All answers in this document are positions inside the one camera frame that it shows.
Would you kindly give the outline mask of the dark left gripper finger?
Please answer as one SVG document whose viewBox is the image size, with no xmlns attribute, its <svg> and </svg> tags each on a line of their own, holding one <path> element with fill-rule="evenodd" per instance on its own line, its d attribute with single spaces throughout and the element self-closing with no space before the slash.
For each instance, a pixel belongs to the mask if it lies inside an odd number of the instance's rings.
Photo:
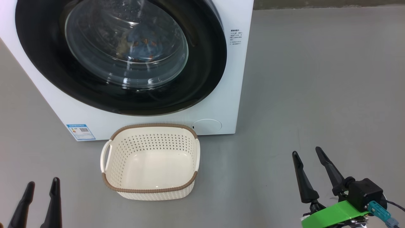
<svg viewBox="0 0 405 228">
<path fill-rule="evenodd" d="M 40 228 L 62 228 L 62 202 L 60 179 L 54 177 L 49 192 L 50 202 L 44 223 Z"/>
<path fill-rule="evenodd" d="M 30 181 L 9 222 L 8 228 L 26 228 L 29 206 L 34 196 L 35 182 Z"/>
</svg>

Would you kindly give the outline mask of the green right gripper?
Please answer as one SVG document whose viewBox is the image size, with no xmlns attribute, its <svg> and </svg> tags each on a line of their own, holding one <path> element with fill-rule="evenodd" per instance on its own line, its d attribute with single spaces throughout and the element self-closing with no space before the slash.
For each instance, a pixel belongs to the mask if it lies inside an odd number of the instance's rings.
<svg viewBox="0 0 405 228">
<path fill-rule="evenodd" d="M 315 148 L 320 163 L 325 167 L 334 195 L 346 191 L 343 176 L 319 146 Z M 310 204 L 310 212 L 301 218 L 302 228 L 366 228 L 369 198 L 365 195 L 349 194 L 342 201 L 330 207 L 318 202 L 318 192 L 315 191 L 304 172 L 304 165 L 298 152 L 292 152 L 298 190 L 302 203 Z"/>
</svg>

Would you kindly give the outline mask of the washing machine door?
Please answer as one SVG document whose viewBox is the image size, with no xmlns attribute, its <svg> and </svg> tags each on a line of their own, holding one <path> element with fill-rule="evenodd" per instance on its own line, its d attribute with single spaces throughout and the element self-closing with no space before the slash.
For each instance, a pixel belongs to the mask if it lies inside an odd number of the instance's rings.
<svg viewBox="0 0 405 228">
<path fill-rule="evenodd" d="M 125 89 L 96 76 L 76 59 L 65 36 L 71 10 L 83 0 L 17 0 L 16 33 L 36 69 L 68 96 L 94 108 L 132 116 L 187 109 L 207 97 L 227 63 L 220 19 L 205 0 L 147 0 L 181 27 L 189 46 L 185 68 L 170 82 L 150 89 Z"/>
</svg>

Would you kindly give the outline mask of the blue cartoon print garment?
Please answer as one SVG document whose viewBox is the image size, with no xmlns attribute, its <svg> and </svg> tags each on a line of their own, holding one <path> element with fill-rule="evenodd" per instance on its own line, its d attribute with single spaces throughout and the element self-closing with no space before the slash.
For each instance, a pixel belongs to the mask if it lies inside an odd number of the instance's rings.
<svg viewBox="0 0 405 228">
<path fill-rule="evenodd" d="M 163 54 L 160 36 L 148 25 L 138 24 L 125 38 L 128 57 L 136 62 L 153 62 Z"/>
</svg>

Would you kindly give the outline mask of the white front-load washing machine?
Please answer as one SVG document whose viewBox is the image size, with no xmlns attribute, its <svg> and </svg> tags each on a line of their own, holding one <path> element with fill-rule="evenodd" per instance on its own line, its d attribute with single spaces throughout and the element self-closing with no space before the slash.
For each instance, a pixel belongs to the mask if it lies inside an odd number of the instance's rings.
<svg viewBox="0 0 405 228">
<path fill-rule="evenodd" d="M 54 86 L 36 69 L 22 48 L 16 33 L 17 0 L 0 0 L 0 39 L 62 123 L 65 126 L 86 124 L 96 140 L 108 140 L 118 129 L 128 125 L 169 123 L 191 127 L 194 122 L 201 119 L 219 121 L 222 128 L 218 134 L 233 134 L 237 127 L 254 0 L 205 1 L 220 19 L 227 42 L 227 63 L 223 76 L 215 89 L 199 103 L 164 115 L 132 116 L 107 112 L 86 105 Z M 240 45 L 229 45 L 229 33 L 234 29 L 243 32 L 243 41 Z"/>
</svg>

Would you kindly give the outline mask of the steel washer drum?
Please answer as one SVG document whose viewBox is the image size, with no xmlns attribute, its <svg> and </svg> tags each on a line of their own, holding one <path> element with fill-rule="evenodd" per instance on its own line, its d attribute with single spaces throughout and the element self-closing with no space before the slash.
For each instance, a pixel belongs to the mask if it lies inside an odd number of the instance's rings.
<svg viewBox="0 0 405 228">
<path fill-rule="evenodd" d="M 138 24 L 148 25 L 161 39 L 163 54 L 153 62 L 116 56 L 118 42 Z M 181 27 L 167 12 L 147 0 L 83 0 L 69 13 L 65 38 L 72 54 L 87 70 L 125 89 L 160 87 L 186 66 L 189 46 Z"/>
</svg>

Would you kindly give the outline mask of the blue energy label sticker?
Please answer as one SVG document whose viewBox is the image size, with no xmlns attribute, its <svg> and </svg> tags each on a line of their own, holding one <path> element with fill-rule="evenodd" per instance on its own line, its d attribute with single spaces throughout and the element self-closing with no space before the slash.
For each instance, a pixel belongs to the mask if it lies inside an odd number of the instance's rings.
<svg viewBox="0 0 405 228">
<path fill-rule="evenodd" d="M 77 141 L 96 140 L 86 124 L 67 124 L 66 126 Z"/>
</svg>

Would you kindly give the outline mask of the cream perforated laundry basket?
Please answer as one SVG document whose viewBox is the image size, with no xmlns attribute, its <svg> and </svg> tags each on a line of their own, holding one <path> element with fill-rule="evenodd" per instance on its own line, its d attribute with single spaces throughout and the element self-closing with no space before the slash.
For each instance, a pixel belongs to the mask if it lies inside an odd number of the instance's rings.
<svg viewBox="0 0 405 228">
<path fill-rule="evenodd" d="M 176 200 L 193 190 L 200 158 L 198 136 L 188 126 L 129 125 L 103 146 L 100 170 L 105 185 L 124 198 Z"/>
</svg>

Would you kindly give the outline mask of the round white filter cover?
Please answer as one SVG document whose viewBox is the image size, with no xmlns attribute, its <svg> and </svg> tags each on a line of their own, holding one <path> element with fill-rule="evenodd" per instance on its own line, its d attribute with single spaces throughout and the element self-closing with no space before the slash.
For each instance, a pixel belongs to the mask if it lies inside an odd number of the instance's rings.
<svg viewBox="0 0 405 228">
<path fill-rule="evenodd" d="M 191 128 L 197 135 L 215 135 L 222 128 L 222 124 L 214 119 L 201 119 L 194 122 Z"/>
</svg>

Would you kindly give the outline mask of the small printed text label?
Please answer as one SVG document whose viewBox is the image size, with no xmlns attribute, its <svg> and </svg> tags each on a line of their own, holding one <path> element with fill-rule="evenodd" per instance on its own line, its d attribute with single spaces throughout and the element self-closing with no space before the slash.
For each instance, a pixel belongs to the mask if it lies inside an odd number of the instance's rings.
<svg viewBox="0 0 405 228">
<path fill-rule="evenodd" d="M 229 33 L 229 45 L 240 45 L 243 41 L 243 32 L 240 29 L 231 30 Z"/>
</svg>

